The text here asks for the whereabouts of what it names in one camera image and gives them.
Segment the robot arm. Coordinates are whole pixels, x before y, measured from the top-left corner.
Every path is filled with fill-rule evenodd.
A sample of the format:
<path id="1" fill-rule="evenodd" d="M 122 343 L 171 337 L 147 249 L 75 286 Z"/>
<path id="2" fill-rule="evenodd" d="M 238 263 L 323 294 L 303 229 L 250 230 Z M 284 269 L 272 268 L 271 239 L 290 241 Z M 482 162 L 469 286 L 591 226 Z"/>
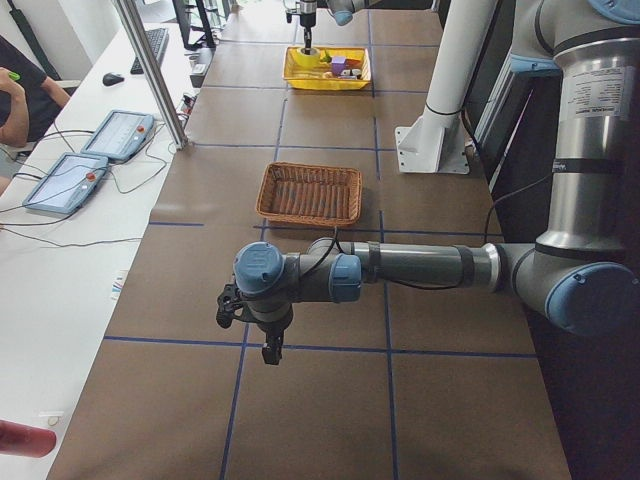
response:
<path id="1" fill-rule="evenodd" d="M 326 8 L 339 26 L 348 24 L 353 16 L 375 4 L 375 1 L 366 0 L 335 0 L 326 1 Z M 296 2 L 291 15 L 297 15 L 303 28 L 304 49 L 309 52 L 312 47 L 312 29 L 316 26 L 316 13 L 318 2 L 315 0 L 300 0 Z"/>
<path id="2" fill-rule="evenodd" d="M 635 1 L 520 1 L 514 70 L 558 69 L 562 89 L 549 219 L 532 244 L 479 248 L 314 241 L 284 254 L 243 247 L 219 295 L 217 322 L 254 324 L 268 364 L 282 357 L 299 302 L 353 302 L 379 280 L 422 290 L 484 286 L 513 293 L 578 335 L 616 328 L 639 307 L 639 281 L 622 264 L 616 216 L 625 155 L 639 130 L 639 5 Z"/>

